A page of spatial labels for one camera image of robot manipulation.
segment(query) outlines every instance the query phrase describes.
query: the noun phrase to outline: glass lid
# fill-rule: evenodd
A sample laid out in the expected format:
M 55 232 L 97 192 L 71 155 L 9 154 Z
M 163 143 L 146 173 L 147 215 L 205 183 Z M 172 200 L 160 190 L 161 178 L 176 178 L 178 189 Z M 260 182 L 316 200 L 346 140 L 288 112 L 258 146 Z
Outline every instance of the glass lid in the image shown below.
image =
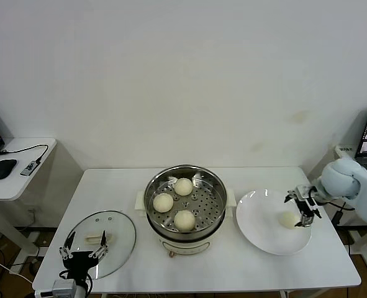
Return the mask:
M 75 232 L 70 251 L 96 251 L 101 247 L 103 231 L 106 232 L 108 252 L 96 267 L 88 271 L 93 279 L 103 278 L 119 269 L 135 246 L 136 230 L 131 219 L 118 211 L 102 211 L 86 217 L 69 233 L 67 239 Z

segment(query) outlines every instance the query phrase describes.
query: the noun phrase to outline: steamed bun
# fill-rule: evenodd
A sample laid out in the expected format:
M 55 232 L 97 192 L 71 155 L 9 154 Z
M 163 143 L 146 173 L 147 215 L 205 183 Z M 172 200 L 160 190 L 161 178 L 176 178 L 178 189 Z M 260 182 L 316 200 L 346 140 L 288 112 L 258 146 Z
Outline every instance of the steamed bun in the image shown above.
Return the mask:
M 278 222 L 283 226 L 290 230 L 293 230 L 295 227 L 295 224 L 297 224 L 301 218 L 299 215 L 295 214 L 291 211 L 285 211 L 281 213 L 278 217 Z
M 179 211 L 173 219 L 175 227 L 181 232 L 191 231 L 196 225 L 196 218 L 188 210 Z
M 187 196 L 193 191 L 193 183 L 188 178 L 178 179 L 174 184 L 175 193 L 180 196 Z
M 153 200 L 153 207 L 159 213 L 165 213 L 172 209 L 173 198 L 170 194 L 158 194 Z

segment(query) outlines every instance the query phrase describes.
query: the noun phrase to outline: wooden floor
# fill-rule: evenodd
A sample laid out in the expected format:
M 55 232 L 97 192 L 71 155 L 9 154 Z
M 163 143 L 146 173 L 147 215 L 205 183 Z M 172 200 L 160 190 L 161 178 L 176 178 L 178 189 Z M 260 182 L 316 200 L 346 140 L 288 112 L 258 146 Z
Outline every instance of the wooden floor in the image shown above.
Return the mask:
M 346 233 L 341 233 L 340 236 L 342 242 L 346 243 L 347 235 Z M 39 239 L 36 244 L 39 246 L 49 246 L 53 237 L 53 233 L 41 233 Z M 6 239 L 5 237 L 0 238 L 0 249 L 5 254 L 6 263 L 11 264 L 13 260 L 16 258 L 17 253 L 19 252 L 19 248 L 13 244 L 11 241 Z M 362 279 L 362 283 L 358 287 L 353 287 L 349 289 L 350 298 L 367 298 L 367 267 L 363 262 L 363 259 L 360 256 L 352 256 L 351 257 L 360 276 Z M 0 263 L 3 263 L 2 255 L 0 254 Z M 40 266 L 40 262 L 34 264 L 35 269 Z M 33 280 L 34 277 L 29 272 L 29 265 L 26 264 L 21 272 L 21 274 L 27 277 L 30 280 Z M 0 280 L 0 291 L 3 293 L 3 297 L 5 298 L 24 298 L 27 294 L 32 292 L 31 285 L 23 280 L 22 278 L 11 275 L 5 272 L 2 275 Z M 100 294 L 91 294 L 90 297 L 100 298 Z M 290 298 L 298 298 L 300 296 L 300 292 L 292 292 L 289 294 Z M 252 293 L 223 293 L 223 294 L 109 294 L 108 297 L 115 298 L 279 298 L 279 294 L 277 292 L 252 292 Z M 331 289 L 326 293 L 319 296 L 320 298 L 346 298 L 347 297 L 347 289 Z

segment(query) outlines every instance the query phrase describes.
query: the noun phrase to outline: computer mouse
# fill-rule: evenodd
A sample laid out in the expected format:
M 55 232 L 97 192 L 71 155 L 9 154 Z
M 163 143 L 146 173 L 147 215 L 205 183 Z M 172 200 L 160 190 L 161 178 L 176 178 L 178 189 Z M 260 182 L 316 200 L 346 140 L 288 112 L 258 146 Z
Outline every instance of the computer mouse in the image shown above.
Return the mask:
M 16 163 L 16 160 L 0 160 L 0 180 L 8 177 Z

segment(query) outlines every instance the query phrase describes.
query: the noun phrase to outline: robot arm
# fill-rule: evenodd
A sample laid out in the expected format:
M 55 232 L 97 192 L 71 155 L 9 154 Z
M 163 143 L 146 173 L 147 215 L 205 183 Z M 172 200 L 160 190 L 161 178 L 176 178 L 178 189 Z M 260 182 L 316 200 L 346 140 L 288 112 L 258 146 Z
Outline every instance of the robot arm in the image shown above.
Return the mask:
M 106 243 L 106 231 L 103 231 L 100 247 L 97 250 L 70 251 L 76 232 L 73 232 L 66 240 L 65 244 L 59 247 L 59 254 L 62 257 L 66 270 L 59 276 L 63 279 L 56 280 L 52 289 L 48 291 L 35 291 L 35 297 L 66 297 L 66 298 L 86 298 L 92 289 L 92 279 L 88 270 L 95 267 L 108 252 Z M 91 287 L 88 290 L 86 278 L 89 277 Z
M 364 167 L 342 158 L 329 163 L 318 181 L 315 184 L 319 185 L 320 202 L 343 197 L 367 222 L 367 170 Z
M 317 207 L 312 204 L 313 200 L 324 204 L 343 199 L 367 222 L 367 170 L 354 160 L 342 158 L 333 161 L 324 168 L 322 175 L 312 185 L 298 186 L 288 193 L 286 201 L 294 199 L 301 211 L 298 226 L 310 226 L 314 214 L 318 215 Z

